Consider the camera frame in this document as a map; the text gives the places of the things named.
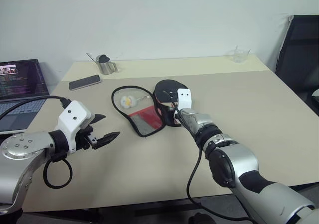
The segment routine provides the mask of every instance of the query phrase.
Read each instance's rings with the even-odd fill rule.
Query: beige tabletop
[[[92,125],[94,135],[120,131],[98,150],[79,150],[68,156],[71,183],[59,190],[45,186],[43,166],[33,176],[25,212],[106,207],[186,198],[186,184],[198,149],[181,127],[165,127],[139,137],[112,106],[112,91],[137,85],[153,92],[156,83],[174,79],[192,92],[193,108],[208,113],[224,132],[253,150],[260,172],[286,185],[319,181],[319,118],[259,59],[251,55],[237,64],[228,57],[119,61],[119,73],[102,82],[69,91],[68,81],[98,74],[93,62],[76,62],[54,95],[81,101],[106,115]],[[59,101],[47,100],[28,132],[51,131],[62,112]],[[59,185],[68,178],[63,163],[49,168],[49,180]],[[190,189],[194,197],[230,193],[212,179],[203,159]]]

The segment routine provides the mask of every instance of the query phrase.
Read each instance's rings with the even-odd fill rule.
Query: laptop
[[[49,95],[39,61],[0,63],[0,113],[27,99]],[[0,120],[0,134],[24,132],[45,100],[32,101]]]

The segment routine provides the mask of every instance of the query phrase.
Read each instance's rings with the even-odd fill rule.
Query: laptop keyboard
[[[9,114],[38,112],[41,109],[44,102],[45,100],[38,100],[38,101],[32,101],[32,102],[26,103],[16,108],[15,110],[11,111]],[[15,106],[16,104],[19,104],[19,102],[0,104],[0,114],[5,112],[7,109],[11,108],[12,106]]]

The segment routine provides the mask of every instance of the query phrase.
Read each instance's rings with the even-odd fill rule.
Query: laptop screen
[[[0,63],[0,100],[44,95],[48,90],[37,59]]]

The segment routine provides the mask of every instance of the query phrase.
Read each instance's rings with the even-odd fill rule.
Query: power cord
[[[11,111],[15,110],[16,108],[18,108],[18,107],[20,107],[20,106],[22,106],[22,105],[24,105],[26,103],[29,103],[29,102],[32,102],[32,101],[38,101],[38,100],[46,100],[46,99],[58,99],[58,100],[60,100],[64,109],[71,103],[71,100],[69,100],[67,98],[64,98],[64,97],[60,97],[60,96],[41,96],[41,97],[36,97],[36,98],[28,99],[26,101],[22,101],[19,104],[16,104],[16,105],[12,106],[11,108],[7,109],[5,112],[3,112],[0,115],[0,120],[3,117],[5,117],[8,113],[10,113]],[[70,177],[69,177],[69,180],[65,184],[63,184],[61,186],[52,185],[48,181],[47,171],[48,171],[48,167],[49,167],[50,163],[52,162],[52,160],[50,159],[49,161],[47,161],[45,166],[44,166],[44,169],[43,169],[43,180],[44,180],[44,183],[50,188],[53,188],[53,189],[64,188],[72,180],[73,170],[72,170],[71,164],[66,159],[62,159],[62,161],[65,162],[65,164],[68,166],[68,168],[70,170]]]
[[[180,113],[180,110],[177,108],[173,98],[171,97],[171,95],[166,92],[166,91],[163,91],[163,93],[167,94],[169,97],[170,97],[170,100],[174,106],[174,108],[176,109],[178,115],[179,115],[179,122],[188,130],[188,132],[191,134],[192,137],[194,137],[195,134],[193,134],[189,128],[189,126],[187,125],[187,123],[185,122],[185,119],[183,118],[183,116],[181,115]],[[200,203],[197,203],[191,196],[190,196],[190,193],[189,193],[189,188],[190,188],[190,184],[191,184],[191,181],[193,180],[193,177],[198,169],[198,166],[200,164],[200,161],[201,161],[201,156],[202,156],[202,151],[201,149],[199,148],[199,155],[198,155],[198,159],[197,159],[197,162],[195,164],[195,167],[189,177],[189,180],[187,182],[187,186],[186,186],[186,194],[187,194],[187,197],[188,199],[193,203],[195,204],[196,206],[198,206],[199,208],[201,209],[204,209],[205,211],[219,217],[219,218],[222,218],[222,219],[226,219],[226,220],[229,220],[229,221],[235,221],[235,222],[241,222],[241,221],[250,221],[252,222],[253,224],[258,224],[253,218],[249,218],[249,217],[242,217],[242,218],[233,218],[233,217],[228,217],[228,216],[225,216],[225,215],[222,215],[220,213],[217,213],[217,212],[214,212],[212,211],[211,209],[203,206],[202,204]]]

